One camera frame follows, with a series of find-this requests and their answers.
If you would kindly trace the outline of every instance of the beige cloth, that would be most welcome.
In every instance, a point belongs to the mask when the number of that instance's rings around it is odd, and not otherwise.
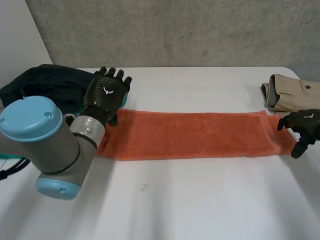
[[[320,110],[320,82],[274,74],[260,90],[266,105],[275,112]]]

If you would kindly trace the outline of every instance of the white table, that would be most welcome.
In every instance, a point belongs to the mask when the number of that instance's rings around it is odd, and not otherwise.
[[[283,67],[124,68],[125,108],[264,110]],[[73,201],[36,192],[33,166],[0,182],[1,240],[318,240],[320,147],[284,156],[113,162],[97,158]]]

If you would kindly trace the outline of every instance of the towel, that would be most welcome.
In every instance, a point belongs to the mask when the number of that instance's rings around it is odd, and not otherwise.
[[[255,113],[163,113],[122,109],[97,154],[120,161],[259,157],[290,154],[296,141],[277,131],[280,116]]]

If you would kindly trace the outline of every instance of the robotic hand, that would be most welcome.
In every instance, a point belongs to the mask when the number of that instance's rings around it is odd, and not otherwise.
[[[283,127],[300,134],[300,139],[291,152],[291,156],[297,159],[308,149],[309,144],[313,145],[320,140],[320,110],[292,112],[279,120],[277,130],[281,131]]]
[[[123,81],[124,71],[119,70],[115,75],[116,69],[110,68],[109,71],[102,67],[100,71],[94,73],[94,78],[84,96],[84,114],[91,111],[100,114],[100,118],[109,125],[117,124],[117,111],[122,107],[130,90],[131,77]]]
[[[44,96],[29,96],[8,105],[0,114],[0,153],[30,159],[41,174],[38,192],[72,200],[80,191],[105,134],[117,124],[117,111],[126,101],[131,77],[105,67],[94,73],[84,97],[84,111],[70,128],[60,109]]]

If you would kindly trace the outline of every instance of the light blue cap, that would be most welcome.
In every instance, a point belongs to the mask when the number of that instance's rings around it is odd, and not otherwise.
[[[72,200],[76,198],[81,189],[80,186],[67,181],[42,177],[36,180],[35,188],[43,195],[63,200]]]
[[[7,106],[0,114],[0,131],[9,139],[33,143],[55,134],[63,123],[56,104],[44,96],[29,96]]]

